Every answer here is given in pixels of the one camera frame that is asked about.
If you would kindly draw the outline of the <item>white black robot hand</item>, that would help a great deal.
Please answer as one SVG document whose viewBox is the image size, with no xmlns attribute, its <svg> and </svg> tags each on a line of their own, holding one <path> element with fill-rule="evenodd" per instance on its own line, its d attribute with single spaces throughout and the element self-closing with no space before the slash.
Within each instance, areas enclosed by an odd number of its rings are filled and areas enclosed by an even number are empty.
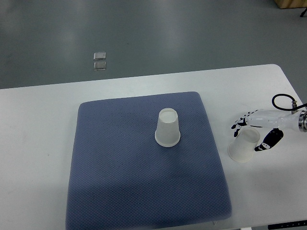
<svg viewBox="0 0 307 230">
<path fill-rule="evenodd" d="M 277 110 L 256 110 L 244 114 L 235 121 L 231 128 L 234 130 L 234 137 L 237 137 L 240 130 L 244 127 L 268 129 L 268 134 L 254 150 L 269 150 L 283 138 L 284 130 L 299 131 L 298 117 L 300 112 L 300 110 L 295 113 Z"/>
</svg>

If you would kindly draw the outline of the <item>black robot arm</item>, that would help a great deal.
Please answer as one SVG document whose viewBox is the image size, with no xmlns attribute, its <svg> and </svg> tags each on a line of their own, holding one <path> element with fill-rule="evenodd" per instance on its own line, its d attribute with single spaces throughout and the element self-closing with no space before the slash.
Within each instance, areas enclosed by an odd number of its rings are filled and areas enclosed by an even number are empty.
<svg viewBox="0 0 307 230">
<path fill-rule="evenodd" d="M 305 110 L 302 110 L 298 117 L 298 128 L 301 132 L 307 131 L 307 104 L 303 104 L 303 108 Z"/>
</svg>

